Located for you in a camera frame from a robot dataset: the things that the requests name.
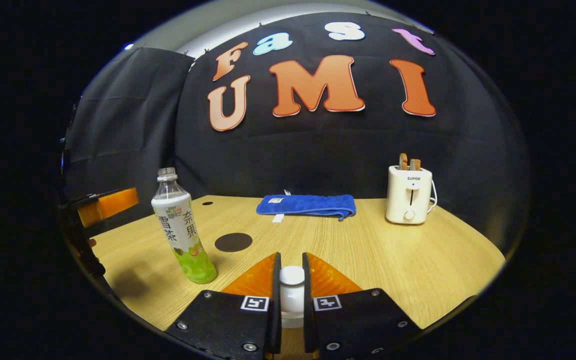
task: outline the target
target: black fabric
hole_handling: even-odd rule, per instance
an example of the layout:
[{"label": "black fabric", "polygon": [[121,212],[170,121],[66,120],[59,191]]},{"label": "black fabric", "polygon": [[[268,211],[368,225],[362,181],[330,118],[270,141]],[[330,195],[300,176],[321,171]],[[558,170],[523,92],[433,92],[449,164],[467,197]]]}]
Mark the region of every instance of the black fabric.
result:
[{"label": "black fabric", "polygon": [[71,199],[137,188],[139,203],[89,229],[90,235],[153,214],[157,170],[173,165],[181,89],[194,59],[158,48],[133,48],[90,82],[66,132]]},{"label": "black fabric", "polygon": [[[324,29],[353,22],[365,38],[336,41]],[[430,56],[393,28],[409,30],[434,50]],[[292,45],[253,55],[257,42],[286,32]],[[216,58],[246,41],[234,69],[213,81]],[[268,70],[295,60],[311,74],[328,55],[354,58],[352,77],[365,109],[301,111],[277,118],[277,79]],[[406,93],[392,59],[425,69],[434,117],[407,114]],[[226,86],[222,112],[234,109],[231,82],[250,75],[246,114],[236,128],[210,125],[208,93]],[[439,205],[466,221],[503,252],[519,234],[528,203],[528,159],[512,110],[493,82],[447,41],[392,20],[353,13],[316,13],[268,23],[199,57],[182,91],[174,140],[180,184],[194,198],[205,194],[263,197],[281,194],[385,198],[387,168],[400,153],[432,171]]]}]

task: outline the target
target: orange letter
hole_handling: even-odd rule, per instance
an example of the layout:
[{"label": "orange letter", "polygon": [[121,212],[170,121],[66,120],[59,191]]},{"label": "orange letter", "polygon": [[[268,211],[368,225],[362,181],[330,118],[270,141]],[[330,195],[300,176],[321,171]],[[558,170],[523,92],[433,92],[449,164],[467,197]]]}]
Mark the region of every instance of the orange letter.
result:
[{"label": "orange letter", "polygon": [[272,109],[276,117],[294,116],[302,108],[295,103],[293,91],[297,93],[311,112],[317,109],[324,89],[328,98],[324,108],[329,112],[358,112],[366,107],[357,97],[357,90],[350,72],[355,60],[346,55],[330,55],[319,63],[314,75],[310,75],[297,61],[284,61],[270,66],[277,77],[277,106]]},{"label": "orange letter", "polygon": [[243,41],[237,46],[217,56],[217,73],[215,73],[214,77],[212,78],[213,82],[216,82],[217,79],[235,69],[235,65],[231,64],[231,62],[236,62],[238,59],[240,59],[240,56],[242,55],[242,51],[240,51],[240,49],[246,48],[247,46],[248,43]]},{"label": "orange letter", "polygon": [[245,75],[234,80],[230,87],[235,89],[235,110],[231,116],[224,116],[222,107],[222,95],[226,91],[226,86],[220,86],[208,94],[210,103],[210,125],[218,132],[234,129],[239,125],[246,115],[246,84],[250,81],[250,76]]},{"label": "orange letter", "polygon": [[401,79],[404,82],[406,100],[401,104],[403,110],[414,116],[435,116],[437,111],[428,99],[426,85],[424,85],[424,80],[421,77],[424,73],[424,68],[404,60],[392,59],[390,64],[399,70]]}]

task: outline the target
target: black circle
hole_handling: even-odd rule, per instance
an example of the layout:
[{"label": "black circle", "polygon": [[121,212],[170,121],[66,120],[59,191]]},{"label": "black circle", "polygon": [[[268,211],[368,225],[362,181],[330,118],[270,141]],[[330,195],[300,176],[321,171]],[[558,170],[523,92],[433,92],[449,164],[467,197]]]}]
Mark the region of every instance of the black circle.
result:
[{"label": "black circle", "polygon": [[214,242],[215,248],[226,253],[235,253],[242,251],[252,244],[252,237],[242,232],[233,232],[220,236]]}]

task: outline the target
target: folded towel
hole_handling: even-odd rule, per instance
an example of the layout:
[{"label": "folded towel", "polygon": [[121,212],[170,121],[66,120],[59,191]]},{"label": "folded towel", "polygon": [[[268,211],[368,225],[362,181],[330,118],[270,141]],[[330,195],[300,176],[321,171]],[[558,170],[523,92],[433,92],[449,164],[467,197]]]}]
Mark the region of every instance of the folded towel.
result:
[{"label": "folded towel", "polygon": [[313,194],[269,194],[256,207],[259,215],[301,214],[339,216],[339,221],[357,212],[355,199],[349,194],[316,196]]}]

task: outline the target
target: white cap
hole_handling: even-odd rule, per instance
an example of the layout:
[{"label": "white cap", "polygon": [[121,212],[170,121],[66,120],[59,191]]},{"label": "white cap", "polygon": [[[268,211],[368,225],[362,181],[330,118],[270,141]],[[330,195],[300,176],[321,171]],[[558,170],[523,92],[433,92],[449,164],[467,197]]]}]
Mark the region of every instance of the white cap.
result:
[{"label": "white cap", "polygon": [[157,171],[158,182],[169,182],[170,180],[177,180],[177,173],[174,167],[160,168]]},{"label": "white cap", "polygon": [[306,280],[304,268],[301,266],[286,266],[279,271],[279,281],[284,285],[299,285]]}]

